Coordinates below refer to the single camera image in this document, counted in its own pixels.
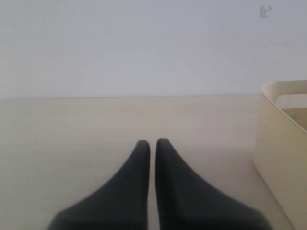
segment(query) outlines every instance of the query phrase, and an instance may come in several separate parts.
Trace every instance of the white wall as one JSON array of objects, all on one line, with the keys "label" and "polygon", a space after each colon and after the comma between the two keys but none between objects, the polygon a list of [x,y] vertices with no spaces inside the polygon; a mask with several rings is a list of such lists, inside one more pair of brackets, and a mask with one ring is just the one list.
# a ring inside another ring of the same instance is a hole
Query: white wall
[{"label": "white wall", "polygon": [[[272,6],[266,18],[261,5]],[[0,97],[259,93],[307,78],[306,9],[306,0],[0,0]]]}]

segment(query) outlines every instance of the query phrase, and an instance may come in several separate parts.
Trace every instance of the wooden surface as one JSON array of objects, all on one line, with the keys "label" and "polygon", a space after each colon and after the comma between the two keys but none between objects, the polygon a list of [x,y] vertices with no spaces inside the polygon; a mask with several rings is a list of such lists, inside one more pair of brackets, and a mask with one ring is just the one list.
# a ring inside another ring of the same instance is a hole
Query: wooden surface
[{"label": "wooden surface", "polygon": [[171,140],[205,180],[293,230],[252,161],[260,97],[0,101],[0,229],[42,230],[151,144],[149,226],[157,230],[154,151]]}]

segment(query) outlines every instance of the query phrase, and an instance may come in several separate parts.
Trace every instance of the beige floor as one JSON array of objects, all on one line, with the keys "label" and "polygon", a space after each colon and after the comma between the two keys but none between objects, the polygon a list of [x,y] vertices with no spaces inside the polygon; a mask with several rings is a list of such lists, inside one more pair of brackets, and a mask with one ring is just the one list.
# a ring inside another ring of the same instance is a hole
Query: beige floor
[{"label": "beige floor", "polygon": [[293,230],[252,161],[260,97],[0,101],[0,229],[41,230],[90,194],[134,144],[152,149],[149,226],[157,230],[154,151],[169,138],[203,178]]}]

